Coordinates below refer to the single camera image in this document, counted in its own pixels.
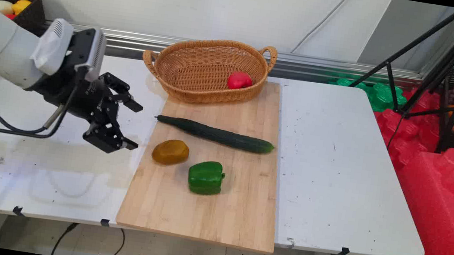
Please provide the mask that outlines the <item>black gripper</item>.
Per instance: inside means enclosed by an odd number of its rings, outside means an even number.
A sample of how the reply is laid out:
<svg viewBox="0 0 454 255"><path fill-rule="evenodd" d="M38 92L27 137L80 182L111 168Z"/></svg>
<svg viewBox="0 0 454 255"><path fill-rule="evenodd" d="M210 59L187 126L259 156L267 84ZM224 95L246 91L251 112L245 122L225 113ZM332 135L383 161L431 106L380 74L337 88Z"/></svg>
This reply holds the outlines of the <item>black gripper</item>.
<svg viewBox="0 0 454 255"><path fill-rule="evenodd" d="M31 90L41 94L46 102L58 107L60 104L66 105L76 86L75 79L74 73L58 71L52 76L41 77ZM130 86L115 75L104 73L100 75L100 80L91 83L84 79L67 109L68 113L89 121L90 125L83 133L83 140L107 154L123 148L138 148L136 142L122 134L116 117L95 112L103 99L110 104L124 104L135 113L143 110L143 106L134 101L133 95L130 94Z"/></svg>

